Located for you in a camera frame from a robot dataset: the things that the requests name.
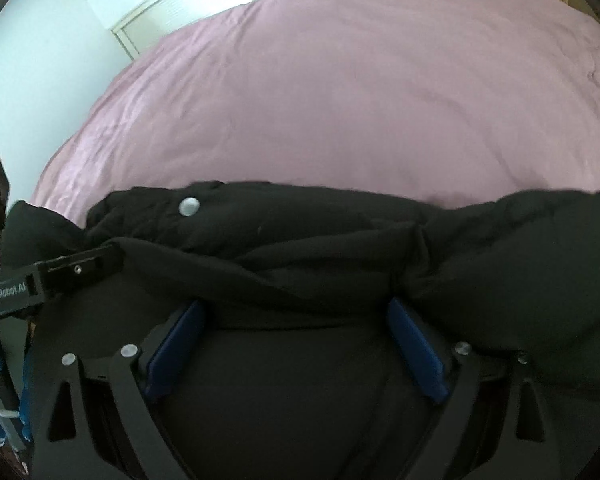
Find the black puffer coat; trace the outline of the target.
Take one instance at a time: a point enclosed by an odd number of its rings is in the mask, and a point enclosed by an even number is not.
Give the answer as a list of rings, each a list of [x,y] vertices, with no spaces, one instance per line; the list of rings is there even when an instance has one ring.
[[[121,268],[50,295],[34,320],[33,442],[64,354],[106,358],[191,308],[145,400],[192,479],[401,479],[436,407],[393,338],[396,300],[449,346],[520,364],[558,479],[600,479],[600,189],[442,209],[259,182],[132,188],[85,226],[25,211],[3,263],[105,245]],[[108,389],[84,390],[100,456],[143,479]]]

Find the pink bed sheet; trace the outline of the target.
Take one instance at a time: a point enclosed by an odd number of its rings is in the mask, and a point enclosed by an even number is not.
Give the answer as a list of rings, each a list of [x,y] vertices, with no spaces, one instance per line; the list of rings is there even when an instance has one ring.
[[[443,207],[600,188],[600,24],[559,0],[257,0],[163,37],[54,154],[32,203],[324,185]]]

